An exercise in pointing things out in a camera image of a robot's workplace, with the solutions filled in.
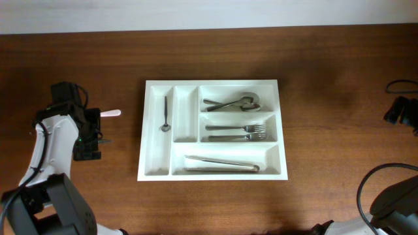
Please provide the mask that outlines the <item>pink plastic knife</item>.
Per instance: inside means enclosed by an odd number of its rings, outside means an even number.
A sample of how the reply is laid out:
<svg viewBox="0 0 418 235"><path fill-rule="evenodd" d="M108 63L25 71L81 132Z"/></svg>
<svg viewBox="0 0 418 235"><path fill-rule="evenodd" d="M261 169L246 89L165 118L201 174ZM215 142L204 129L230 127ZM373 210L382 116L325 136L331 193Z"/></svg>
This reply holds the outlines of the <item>pink plastic knife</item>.
<svg viewBox="0 0 418 235"><path fill-rule="evenodd" d="M121 115L121 110L115 109L115 110L108 110L101 112L101 117L108 118L108 117L116 117Z"/></svg>

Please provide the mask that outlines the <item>metal fork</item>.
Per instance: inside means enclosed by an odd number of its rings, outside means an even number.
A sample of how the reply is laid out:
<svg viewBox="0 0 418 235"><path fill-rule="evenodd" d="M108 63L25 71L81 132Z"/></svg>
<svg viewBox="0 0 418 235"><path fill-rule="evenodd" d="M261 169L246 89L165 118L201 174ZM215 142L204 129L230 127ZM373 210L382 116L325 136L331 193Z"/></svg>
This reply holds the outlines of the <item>metal fork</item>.
<svg viewBox="0 0 418 235"><path fill-rule="evenodd" d="M267 133L250 133L244 135L224 135L224 136L209 136L209 142L226 142L235 140L245 140L250 142L258 142L268 139Z"/></svg>
<svg viewBox="0 0 418 235"><path fill-rule="evenodd" d="M207 131L241 130L247 133L258 133L266 131L266 125L244 125L244 126L205 126Z"/></svg>

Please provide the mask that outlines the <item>large metal spoon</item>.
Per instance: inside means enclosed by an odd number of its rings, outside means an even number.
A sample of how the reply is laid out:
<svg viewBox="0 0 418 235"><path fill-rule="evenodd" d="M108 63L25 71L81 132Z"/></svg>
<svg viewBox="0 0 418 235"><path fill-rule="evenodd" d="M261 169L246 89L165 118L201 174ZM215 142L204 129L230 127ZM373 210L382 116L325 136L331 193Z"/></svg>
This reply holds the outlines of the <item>large metal spoon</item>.
<svg viewBox="0 0 418 235"><path fill-rule="evenodd" d="M235 103L238 103L238 104L242 105L242 104L249 104L249 103L257 103L258 104L258 102L259 102L259 96L257 94L247 92L247 93L241 94L241 97L236 101L230 101L230 102L222 103L221 105L216 105L216 106L209 106L209 107L205 108L205 111L206 112L213 112L213 111L222 109L223 106L225 107L225 106L235 104Z"/></svg>
<svg viewBox="0 0 418 235"><path fill-rule="evenodd" d="M209 99L203 99L203 103L204 104L210 104L212 106L222 104L222 102L212 101L212 100L209 100ZM225 106L225 107L226 108L235 107L235 108L238 108L240 111L243 111L243 112L257 112L261 109L261 106L257 103L249 103L249 104L242 104L242 105L240 105L238 103L235 103L235 104L231 104L231 105L228 105L228 106Z"/></svg>

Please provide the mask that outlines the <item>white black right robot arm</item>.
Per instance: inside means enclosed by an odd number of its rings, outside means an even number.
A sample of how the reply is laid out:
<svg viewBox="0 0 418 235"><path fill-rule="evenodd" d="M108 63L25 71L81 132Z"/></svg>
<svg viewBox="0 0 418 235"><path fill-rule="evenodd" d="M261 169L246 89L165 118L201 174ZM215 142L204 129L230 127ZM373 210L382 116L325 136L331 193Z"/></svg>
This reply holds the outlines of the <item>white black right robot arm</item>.
<svg viewBox="0 0 418 235"><path fill-rule="evenodd" d="M357 234L417 234L417 176L400 181L384 189L373 201L370 213L361 206L361 193L367 180L385 168L405 168L417 171L406 163L381 164L369 171L362 179L356 196L359 218L345 222L333 220L315 225L308 233L319 235Z"/></svg>

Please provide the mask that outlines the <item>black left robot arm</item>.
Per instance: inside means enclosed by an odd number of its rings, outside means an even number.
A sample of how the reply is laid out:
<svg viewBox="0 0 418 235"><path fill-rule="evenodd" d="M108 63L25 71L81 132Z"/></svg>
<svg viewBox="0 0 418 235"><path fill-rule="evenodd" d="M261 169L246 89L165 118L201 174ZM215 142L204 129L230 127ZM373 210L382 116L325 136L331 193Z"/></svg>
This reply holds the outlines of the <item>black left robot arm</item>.
<svg viewBox="0 0 418 235"><path fill-rule="evenodd" d="M15 234L126 234L100 225L70 179L73 161L99 160L101 111L78 84L51 86L52 103L33 120L36 142L17 188L1 197L1 223Z"/></svg>

